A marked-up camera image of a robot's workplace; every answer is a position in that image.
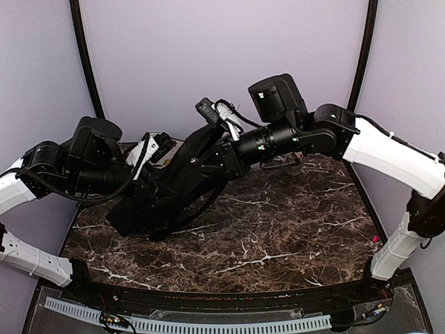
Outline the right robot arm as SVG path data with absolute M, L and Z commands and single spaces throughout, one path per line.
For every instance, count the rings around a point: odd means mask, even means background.
M 359 173 L 371 202 L 402 209 L 400 223 L 384 223 L 388 240 L 372 257 L 369 276 L 358 282 L 355 296 L 369 302 L 427 239 L 444 231 L 444 163 L 436 154 L 396 141 L 365 117 L 355 129 L 342 158 Z

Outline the black student bag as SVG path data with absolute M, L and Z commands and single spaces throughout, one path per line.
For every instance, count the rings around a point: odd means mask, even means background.
M 192 223 L 243 177 L 250 164 L 222 129 L 206 125 L 189 135 L 162 169 L 148 175 L 109 211 L 106 220 L 122 237 L 145 234 L 160 241 Z

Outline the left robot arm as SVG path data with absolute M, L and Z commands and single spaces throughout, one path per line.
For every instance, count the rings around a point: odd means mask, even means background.
M 2 214 L 1 222 L 20 241 L 55 257 L 60 253 L 75 213 L 76 202 L 51 194 Z M 37 279 L 37 276 L 3 263 L 1 295 L 30 294 Z

